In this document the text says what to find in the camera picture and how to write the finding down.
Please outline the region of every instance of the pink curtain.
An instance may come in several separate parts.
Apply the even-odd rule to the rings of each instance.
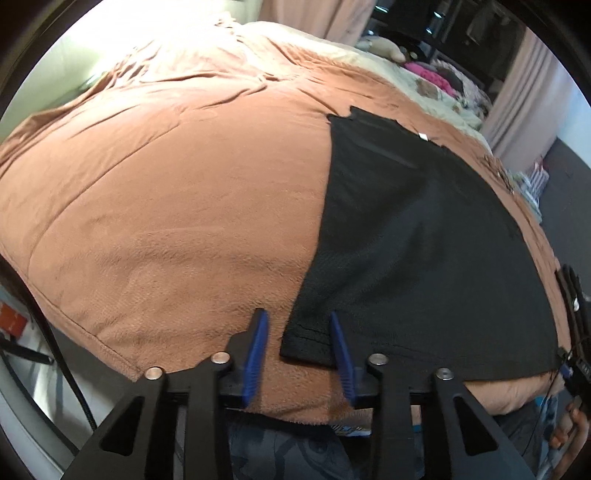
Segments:
[[[481,133],[512,171],[527,171],[556,140],[574,82],[559,60],[527,30]]]
[[[375,0],[263,0],[259,20],[355,45],[374,5]]]

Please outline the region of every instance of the pink cloth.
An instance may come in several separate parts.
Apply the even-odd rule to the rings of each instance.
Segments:
[[[404,65],[404,68],[420,76],[421,78],[424,78],[425,80],[431,82],[433,85],[439,87],[449,96],[456,98],[457,92],[452,88],[449,82],[438,73],[432,72],[431,70],[427,70],[425,67],[421,67],[416,63],[406,63]]]

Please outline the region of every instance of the black cable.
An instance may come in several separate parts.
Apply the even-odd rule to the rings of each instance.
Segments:
[[[95,418],[90,410],[88,402],[86,401],[82,390],[78,386],[76,379],[74,379],[74,375],[70,371],[66,359],[64,358],[59,345],[57,344],[56,337],[53,335],[53,331],[51,326],[49,325],[49,321],[46,319],[45,315],[41,311],[41,308],[37,304],[37,301],[33,297],[33,294],[29,291],[28,287],[23,282],[22,278],[18,275],[18,273],[12,268],[12,266],[6,261],[4,257],[0,255],[0,268],[2,272],[5,274],[8,281],[12,283],[12,286],[16,289],[18,294],[24,300],[25,306],[29,309],[31,316],[37,322],[41,333],[47,345],[49,346],[49,350],[51,350],[51,354],[55,359],[57,366],[60,368],[61,373],[64,375],[64,378],[68,382],[68,385],[74,392],[74,396],[76,400],[80,404],[82,408],[82,412],[88,420],[90,428],[94,432],[96,430],[96,421]]]
[[[587,335],[586,337],[581,338],[581,340],[579,340],[577,343],[575,343],[573,345],[573,347],[570,349],[570,352],[568,352],[567,354],[567,358],[570,357],[574,351],[574,349],[580,345],[583,342],[586,342],[587,340],[591,339],[591,335]],[[531,441],[534,439],[534,435],[535,435],[535,430],[538,427],[538,423],[540,423],[540,420],[542,418],[542,413],[543,413],[543,408],[544,405],[546,405],[546,402],[548,401],[548,399],[550,398],[550,392],[552,392],[552,387],[554,386],[554,384],[556,383],[556,380],[558,379],[558,374],[560,373],[560,369],[558,369],[556,371],[556,373],[554,374],[554,378],[552,379],[552,382],[550,382],[550,388],[548,389],[548,392],[546,393],[543,401],[542,401],[542,405],[540,405],[540,414],[538,415],[538,418],[535,421],[534,424],[534,429],[531,432],[530,435],[530,439],[527,442],[527,445],[525,446],[525,449],[523,450],[523,453],[521,454],[521,456],[523,457],[525,455],[525,453],[527,452],[527,449],[530,447]]]

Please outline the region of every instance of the orange blanket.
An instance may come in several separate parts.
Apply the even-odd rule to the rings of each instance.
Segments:
[[[366,70],[227,21],[151,43],[17,128],[0,147],[0,254],[55,326],[130,378],[193,366],[264,307],[271,331],[252,409],[342,419],[337,375],[278,352],[316,248],[326,115],[351,105],[426,134],[486,179],[522,229],[570,349],[556,259],[482,144]],[[469,387],[503,413],[549,377]]]

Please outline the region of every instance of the screw head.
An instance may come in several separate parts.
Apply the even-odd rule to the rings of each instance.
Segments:
[[[388,357],[383,353],[372,353],[369,356],[369,363],[372,365],[385,365],[388,363]]]
[[[148,380],[158,380],[163,373],[164,371],[160,367],[152,367],[146,370],[145,377]]]
[[[230,361],[230,354],[228,352],[218,352],[211,356],[211,360],[215,364],[227,364]]]
[[[451,380],[453,378],[453,372],[448,368],[440,368],[437,370],[437,378],[441,380]]]

